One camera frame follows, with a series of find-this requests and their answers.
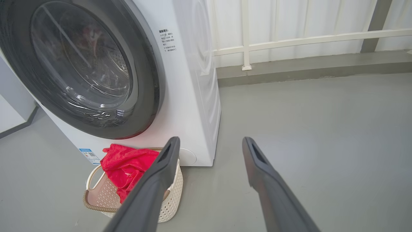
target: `beige plastic basket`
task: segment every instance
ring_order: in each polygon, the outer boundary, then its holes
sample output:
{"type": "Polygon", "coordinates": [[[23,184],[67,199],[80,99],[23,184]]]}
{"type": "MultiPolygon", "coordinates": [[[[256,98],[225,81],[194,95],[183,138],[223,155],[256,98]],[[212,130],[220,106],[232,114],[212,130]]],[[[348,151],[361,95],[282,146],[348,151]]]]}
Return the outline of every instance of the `beige plastic basket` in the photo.
{"type": "MultiPolygon", "coordinates": [[[[90,187],[90,182],[94,174],[101,165],[97,166],[91,173],[86,182],[86,191],[83,196],[84,205],[92,210],[100,211],[104,215],[112,218],[117,209],[121,206],[120,197],[116,193],[116,186],[109,180],[104,173],[93,188],[90,187]]],[[[178,160],[175,179],[172,185],[167,189],[163,197],[162,207],[160,208],[159,223],[170,220],[178,210],[180,197],[182,196],[183,176],[180,169],[180,161],[178,160]]]]}

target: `red cloth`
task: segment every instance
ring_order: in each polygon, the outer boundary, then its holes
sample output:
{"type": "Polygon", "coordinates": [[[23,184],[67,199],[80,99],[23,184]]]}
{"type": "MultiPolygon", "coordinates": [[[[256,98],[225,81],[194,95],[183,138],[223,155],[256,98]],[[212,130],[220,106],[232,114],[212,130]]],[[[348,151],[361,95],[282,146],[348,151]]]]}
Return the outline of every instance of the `red cloth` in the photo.
{"type": "Polygon", "coordinates": [[[150,149],[134,149],[118,144],[111,144],[103,152],[107,154],[100,163],[107,177],[118,188],[120,203],[159,155],[159,152],[150,149]]]}

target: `white metal railing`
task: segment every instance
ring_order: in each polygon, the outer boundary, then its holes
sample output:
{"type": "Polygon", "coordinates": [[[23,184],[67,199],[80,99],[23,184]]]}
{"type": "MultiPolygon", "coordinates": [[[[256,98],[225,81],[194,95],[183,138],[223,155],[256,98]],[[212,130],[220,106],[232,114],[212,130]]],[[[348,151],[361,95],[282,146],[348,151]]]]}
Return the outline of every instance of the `white metal railing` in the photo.
{"type": "Polygon", "coordinates": [[[306,11],[305,11],[305,21],[304,21],[304,31],[303,31],[303,38],[296,38],[296,39],[289,39],[289,40],[277,40],[277,29],[278,22],[279,22],[279,1],[276,0],[276,12],[275,12],[275,31],[274,31],[274,41],[267,42],[267,43],[258,43],[258,44],[249,44],[249,2],[248,0],[242,0],[242,34],[243,34],[243,46],[237,47],[227,47],[227,48],[219,48],[219,34],[217,29],[217,19],[216,19],[216,9],[215,9],[215,1],[212,0],[211,5],[211,13],[212,13],[212,25],[214,28],[214,39],[217,50],[214,50],[215,56],[226,55],[226,54],[233,54],[233,53],[241,53],[243,52],[243,67],[242,70],[251,70],[252,67],[250,66],[249,61],[249,52],[257,51],[257,50],[265,50],[277,47],[289,47],[289,46],[297,46],[297,45],[305,45],[305,44],[314,44],[314,43],[327,43],[327,42],[335,42],[335,41],[344,41],[344,40],[359,40],[359,39],[371,39],[371,38],[384,38],[384,37],[395,37],[395,36],[412,36],[412,28],[408,29],[400,29],[400,23],[404,19],[407,13],[407,9],[410,6],[412,0],[405,0],[402,6],[402,11],[400,16],[397,18],[395,23],[395,29],[392,30],[380,30],[380,31],[368,31],[370,22],[372,20],[372,15],[375,10],[375,6],[377,0],[373,0],[370,8],[367,12],[368,16],[365,21],[365,25],[363,26],[362,32],[355,32],[355,33],[344,33],[344,34],[337,34],[337,26],[339,23],[339,19],[342,15],[343,5],[345,0],[339,0],[339,7],[338,13],[335,19],[335,27],[333,29],[333,35],[327,36],[314,36],[314,37],[307,37],[307,29],[308,29],[308,12],[309,7],[311,5],[311,0],[307,0],[306,11]]]}

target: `white washing machine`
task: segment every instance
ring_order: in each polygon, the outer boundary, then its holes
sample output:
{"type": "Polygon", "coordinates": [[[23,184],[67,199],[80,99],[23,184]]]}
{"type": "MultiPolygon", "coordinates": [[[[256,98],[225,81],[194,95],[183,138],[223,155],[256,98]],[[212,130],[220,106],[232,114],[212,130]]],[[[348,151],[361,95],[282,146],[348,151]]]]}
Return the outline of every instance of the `white washing machine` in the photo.
{"type": "Polygon", "coordinates": [[[4,0],[9,65],[92,163],[116,143],[212,166],[220,97],[205,0],[4,0]]]}

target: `washing machine door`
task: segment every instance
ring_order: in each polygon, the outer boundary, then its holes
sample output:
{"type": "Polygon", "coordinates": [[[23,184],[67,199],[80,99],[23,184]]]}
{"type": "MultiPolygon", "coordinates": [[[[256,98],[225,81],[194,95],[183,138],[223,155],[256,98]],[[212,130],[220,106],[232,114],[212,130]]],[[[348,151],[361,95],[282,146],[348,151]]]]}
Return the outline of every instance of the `washing machine door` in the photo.
{"type": "Polygon", "coordinates": [[[4,0],[0,46],[31,93],[94,136],[139,135],[160,109],[155,38],[122,0],[4,0]]]}

